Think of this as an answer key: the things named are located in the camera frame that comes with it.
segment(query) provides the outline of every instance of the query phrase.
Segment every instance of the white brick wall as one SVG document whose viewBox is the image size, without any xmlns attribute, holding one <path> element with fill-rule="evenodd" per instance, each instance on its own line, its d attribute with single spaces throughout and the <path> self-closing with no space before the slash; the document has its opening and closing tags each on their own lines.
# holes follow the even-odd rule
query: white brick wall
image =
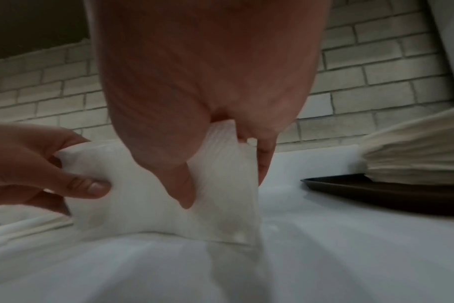
<svg viewBox="0 0 454 303">
<path fill-rule="evenodd" d="M 311 95 L 277 152 L 356 144 L 454 106 L 425 0 L 334 0 L 321 48 Z M 87 41 L 0 60 L 0 121 L 116 138 L 98 73 Z"/>
</svg>

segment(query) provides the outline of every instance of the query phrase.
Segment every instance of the ceiling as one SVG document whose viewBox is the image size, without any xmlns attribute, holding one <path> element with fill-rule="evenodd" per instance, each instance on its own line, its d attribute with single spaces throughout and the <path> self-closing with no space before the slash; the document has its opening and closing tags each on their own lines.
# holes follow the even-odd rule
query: ceiling
<svg viewBox="0 0 454 303">
<path fill-rule="evenodd" d="M 82 0 L 0 0 L 0 58 L 87 37 Z"/>
</svg>

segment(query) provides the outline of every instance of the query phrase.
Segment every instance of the textured paper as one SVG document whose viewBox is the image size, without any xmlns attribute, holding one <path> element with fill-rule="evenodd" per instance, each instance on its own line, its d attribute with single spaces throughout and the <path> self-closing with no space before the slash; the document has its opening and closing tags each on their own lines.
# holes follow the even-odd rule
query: textured paper
<svg viewBox="0 0 454 303">
<path fill-rule="evenodd" d="M 454 108 L 371 134 L 360 153 L 374 181 L 454 185 Z"/>
<path fill-rule="evenodd" d="M 188 161 L 197 188 L 197 200 L 189 210 L 134 162 L 120 140 L 76 145 L 60 151 L 58 157 L 67 172 L 112 184 L 110 193 L 98 200 L 66 199 L 75 227 L 86 235 L 159 232 L 198 240 L 255 242 L 260 224 L 256 154 L 253 147 L 238 143 L 233 121 L 212 124 Z"/>
</svg>

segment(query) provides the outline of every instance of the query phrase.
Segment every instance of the tissue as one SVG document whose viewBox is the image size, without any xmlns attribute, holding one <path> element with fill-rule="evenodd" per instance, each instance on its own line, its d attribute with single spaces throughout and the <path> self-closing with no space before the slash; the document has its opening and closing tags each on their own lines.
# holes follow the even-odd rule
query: tissue
<svg viewBox="0 0 454 303">
<path fill-rule="evenodd" d="M 184 210 L 120 140 L 88 142 L 57 154 L 65 171 L 108 180 L 98 200 L 66 198 L 74 226 L 87 237 L 158 232 L 253 244 L 260 225 L 255 148 L 239 144 L 233 121 L 213 123 L 189 169 L 197 189 Z"/>
</svg>

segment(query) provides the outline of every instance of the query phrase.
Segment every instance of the tray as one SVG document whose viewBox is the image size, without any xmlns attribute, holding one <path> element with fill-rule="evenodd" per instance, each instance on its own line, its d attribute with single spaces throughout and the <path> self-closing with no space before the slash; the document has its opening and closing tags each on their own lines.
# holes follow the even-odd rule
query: tray
<svg viewBox="0 0 454 303">
<path fill-rule="evenodd" d="M 308 188 L 403 212 L 454 217 L 454 186 L 373 182 L 363 174 L 303 179 Z"/>
</svg>

